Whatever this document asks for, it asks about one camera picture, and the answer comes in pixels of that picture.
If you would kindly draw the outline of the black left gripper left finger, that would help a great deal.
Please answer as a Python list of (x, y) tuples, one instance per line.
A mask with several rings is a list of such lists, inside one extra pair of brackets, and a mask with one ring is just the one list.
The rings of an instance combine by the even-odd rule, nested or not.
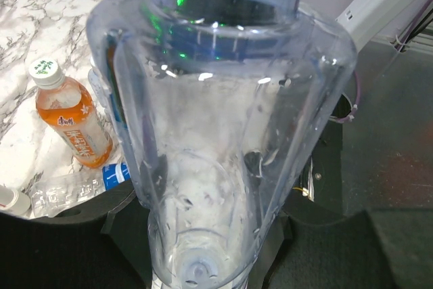
[(131, 181), (53, 218), (1, 213), (1, 287), (151, 288), (148, 215)]

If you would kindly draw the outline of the blue label Pocari bottle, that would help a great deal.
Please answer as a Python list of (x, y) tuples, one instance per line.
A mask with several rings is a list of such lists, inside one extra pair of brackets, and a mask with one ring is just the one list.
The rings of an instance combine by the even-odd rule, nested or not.
[(1, 212), (15, 216), (55, 217), (131, 178), (126, 163), (108, 164), (99, 170), (81, 171), (41, 179), (29, 194), (1, 186)]

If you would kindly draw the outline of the clear blue-tinted plastic bottle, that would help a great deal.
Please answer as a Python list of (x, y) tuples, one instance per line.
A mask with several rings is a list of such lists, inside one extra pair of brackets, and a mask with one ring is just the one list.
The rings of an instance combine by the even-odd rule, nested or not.
[(163, 288), (241, 288), (357, 61), (300, 0), (103, 0), (86, 26)]

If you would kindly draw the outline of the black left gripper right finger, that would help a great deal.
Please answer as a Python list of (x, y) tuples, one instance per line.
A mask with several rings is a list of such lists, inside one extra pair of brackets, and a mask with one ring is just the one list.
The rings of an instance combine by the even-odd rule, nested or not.
[(264, 288), (396, 288), (373, 223), (345, 217), (304, 197), (281, 209), (284, 239)]

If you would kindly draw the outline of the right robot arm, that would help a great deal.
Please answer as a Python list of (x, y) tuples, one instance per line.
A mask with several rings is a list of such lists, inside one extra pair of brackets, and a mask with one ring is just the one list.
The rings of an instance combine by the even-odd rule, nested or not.
[(360, 51), (401, 12), (405, 12), (406, 18), (399, 20), (390, 30), (390, 36), (402, 45), (431, 7), (432, 0), (353, 0), (336, 21), (345, 27)]

